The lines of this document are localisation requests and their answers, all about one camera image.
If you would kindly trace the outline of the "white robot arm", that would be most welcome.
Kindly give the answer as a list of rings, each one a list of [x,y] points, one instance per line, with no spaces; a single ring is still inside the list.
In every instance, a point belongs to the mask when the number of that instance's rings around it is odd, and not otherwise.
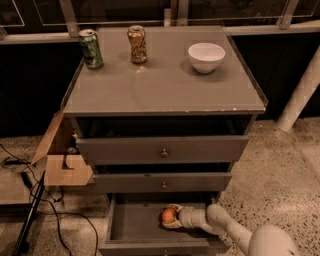
[[[286,104],[277,126],[289,131],[320,84],[320,47],[317,48]],[[283,229],[266,224],[250,231],[235,221],[218,204],[206,209],[179,204],[167,205],[161,213],[161,224],[167,229],[200,228],[209,234],[225,232],[245,256],[300,256],[293,239]]]

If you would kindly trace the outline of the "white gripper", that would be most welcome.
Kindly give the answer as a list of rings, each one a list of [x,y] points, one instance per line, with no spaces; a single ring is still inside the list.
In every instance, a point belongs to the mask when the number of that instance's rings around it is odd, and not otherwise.
[[[178,220],[171,222],[162,222],[166,229],[201,228],[207,226],[206,214],[204,209],[198,209],[191,206],[182,206],[179,204],[168,204],[167,208],[172,208],[178,213]]]

